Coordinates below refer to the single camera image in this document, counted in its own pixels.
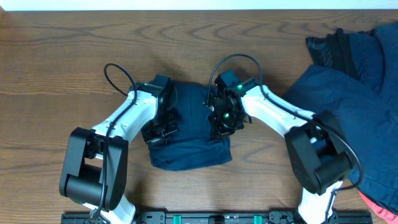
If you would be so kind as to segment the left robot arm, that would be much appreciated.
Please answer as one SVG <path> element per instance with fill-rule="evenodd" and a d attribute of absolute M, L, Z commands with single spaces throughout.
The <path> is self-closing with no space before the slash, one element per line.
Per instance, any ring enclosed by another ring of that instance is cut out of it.
<path fill-rule="evenodd" d="M 128 147 L 141 133 L 147 145 L 166 144 L 178 132 L 174 82 L 156 75 L 133 84 L 124 103 L 91 129 L 76 128 L 67 145 L 59 191 L 90 213 L 63 214 L 62 223 L 134 223 L 136 207 L 124 194 Z"/>

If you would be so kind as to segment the navy blue shorts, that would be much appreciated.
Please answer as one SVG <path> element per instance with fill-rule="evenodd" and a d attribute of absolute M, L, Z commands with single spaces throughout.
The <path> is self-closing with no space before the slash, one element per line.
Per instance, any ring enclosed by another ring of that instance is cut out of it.
<path fill-rule="evenodd" d="M 159 169 L 183 171 L 225 164 L 232 160 L 229 137 L 210 139 L 210 110 L 204 105 L 207 88 L 175 84 L 179 131 L 167 144 L 149 146 L 151 164 Z"/>

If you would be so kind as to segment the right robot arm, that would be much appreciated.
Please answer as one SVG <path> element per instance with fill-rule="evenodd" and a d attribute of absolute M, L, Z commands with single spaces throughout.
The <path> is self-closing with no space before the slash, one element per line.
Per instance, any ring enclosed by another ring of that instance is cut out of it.
<path fill-rule="evenodd" d="M 328 223 L 337 192 L 350 171 L 360 168 L 337 118 L 328 111 L 314 113 L 279 98 L 254 78 L 239 80 L 232 70 L 212 76 L 216 85 L 206 105 L 212 139 L 223 139 L 257 118 L 285 141 L 292 170 L 303 187 L 298 214 L 305 223 Z"/>

